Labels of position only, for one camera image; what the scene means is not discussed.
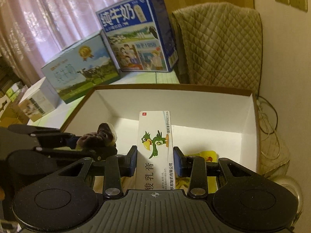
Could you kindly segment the yellow snack packet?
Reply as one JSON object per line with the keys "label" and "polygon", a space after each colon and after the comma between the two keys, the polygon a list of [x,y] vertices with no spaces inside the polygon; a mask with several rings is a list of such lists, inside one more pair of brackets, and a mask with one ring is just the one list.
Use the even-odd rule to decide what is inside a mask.
{"label": "yellow snack packet", "polygon": [[190,196],[204,196],[217,191],[217,155],[214,151],[184,155],[173,148],[176,189],[182,189]]}

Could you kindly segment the quilted beige chair cover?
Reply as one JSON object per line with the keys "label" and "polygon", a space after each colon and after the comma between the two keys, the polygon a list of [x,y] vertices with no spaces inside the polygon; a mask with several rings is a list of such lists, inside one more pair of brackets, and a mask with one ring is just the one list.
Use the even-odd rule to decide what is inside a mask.
{"label": "quilted beige chair cover", "polygon": [[261,81],[263,29],[255,9],[228,2],[172,12],[179,82],[250,90]]}

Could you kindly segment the pink curtain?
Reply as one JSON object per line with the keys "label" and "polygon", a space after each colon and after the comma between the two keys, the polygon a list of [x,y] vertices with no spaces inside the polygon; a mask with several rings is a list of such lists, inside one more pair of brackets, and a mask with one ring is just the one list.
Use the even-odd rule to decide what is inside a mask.
{"label": "pink curtain", "polygon": [[1,0],[1,56],[27,85],[56,54],[101,29],[96,11],[122,0]]}

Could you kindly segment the small white carton box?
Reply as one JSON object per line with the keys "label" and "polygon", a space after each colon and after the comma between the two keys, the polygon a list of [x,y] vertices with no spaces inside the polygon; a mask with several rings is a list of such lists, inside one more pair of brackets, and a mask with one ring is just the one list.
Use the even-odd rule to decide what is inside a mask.
{"label": "small white carton box", "polygon": [[18,106],[33,122],[54,111],[60,97],[46,77],[32,85],[21,98]]}

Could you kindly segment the white green medicine box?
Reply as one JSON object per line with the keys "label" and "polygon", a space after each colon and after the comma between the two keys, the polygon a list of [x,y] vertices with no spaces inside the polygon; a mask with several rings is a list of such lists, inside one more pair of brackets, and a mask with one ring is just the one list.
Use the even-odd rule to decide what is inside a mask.
{"label": "white green medicine box", "polygon": [[169,111],[141,111],[139,116],[135,188],[175,189],[172,128]]}

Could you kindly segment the blue milk carton box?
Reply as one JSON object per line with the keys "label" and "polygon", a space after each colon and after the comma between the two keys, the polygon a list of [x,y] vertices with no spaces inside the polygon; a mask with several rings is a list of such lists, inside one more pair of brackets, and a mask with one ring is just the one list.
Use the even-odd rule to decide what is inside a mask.
{"label": "blue milk carton box", "polygon": [[121,71],[172,71],[178,54],[164,0],[124,0],[96,15]]}

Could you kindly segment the green cow milk box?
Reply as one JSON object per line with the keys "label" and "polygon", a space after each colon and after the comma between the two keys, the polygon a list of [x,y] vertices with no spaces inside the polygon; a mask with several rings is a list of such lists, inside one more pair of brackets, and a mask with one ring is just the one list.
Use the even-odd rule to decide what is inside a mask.
{"label": "green cow milk box", "polygon": [[120,79],[104,37],[99,30],[64,49],[41,68],[63,102],[68,104],[94,86]]}

